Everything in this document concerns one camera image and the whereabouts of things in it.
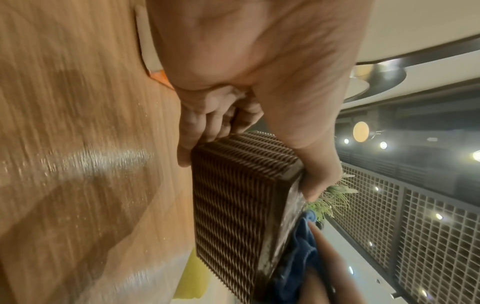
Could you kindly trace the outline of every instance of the blue microfiber cloth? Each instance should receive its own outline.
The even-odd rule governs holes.
[[[316,222],[313,211],[306,211],[298,220],[290,241],[270,280],[269,299],[266,303],[293,304],[300,297],[300,289],[308,268],[314,269],[323,284],[330,304],[336,304],[335,292],[327,268],[317,251],[317,244],[308,222]]]

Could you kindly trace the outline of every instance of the wood grain surface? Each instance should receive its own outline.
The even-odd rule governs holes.
[[[194,245],[180,105],[136,1],[0,0],[0,303],[169,303]]]

